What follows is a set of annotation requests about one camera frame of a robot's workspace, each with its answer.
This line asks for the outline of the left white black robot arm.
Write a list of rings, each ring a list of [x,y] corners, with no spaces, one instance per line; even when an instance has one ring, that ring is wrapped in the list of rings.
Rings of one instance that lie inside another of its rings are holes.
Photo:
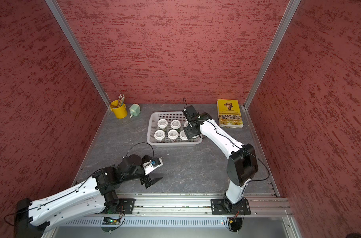
[[[120,164],[95,171],[85,181],[49,197],[17,203],[14,214],[14,237],[40,238],[47,231],[68,221],[92,214],[130,213],[116,190],[122,183],[139,180],[146,188],[159,181],[150,173],[163,165],[158,157],[130,155]]]

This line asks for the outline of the white perforated plastic basket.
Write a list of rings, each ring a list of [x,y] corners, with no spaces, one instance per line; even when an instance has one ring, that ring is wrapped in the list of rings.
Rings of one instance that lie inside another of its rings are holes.
[[[188,139],[183,131],[188,121],[182,112],[155,112],[149,120],[147,143],[157,147],[195,146],[199,136]]]

